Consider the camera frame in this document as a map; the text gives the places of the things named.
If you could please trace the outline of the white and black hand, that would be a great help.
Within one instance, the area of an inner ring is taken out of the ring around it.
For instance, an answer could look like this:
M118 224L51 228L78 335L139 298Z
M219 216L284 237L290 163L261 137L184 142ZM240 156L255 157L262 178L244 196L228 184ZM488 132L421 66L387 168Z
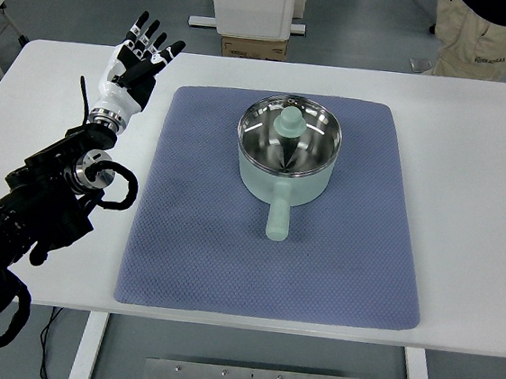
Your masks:
M118 134L133 114L147 106L156 76L185 48L183 41L164 46L167 35L156 34L160 22L151 23L145 11L114 49L98 83L99 96L88 116L92 123L106 124Z

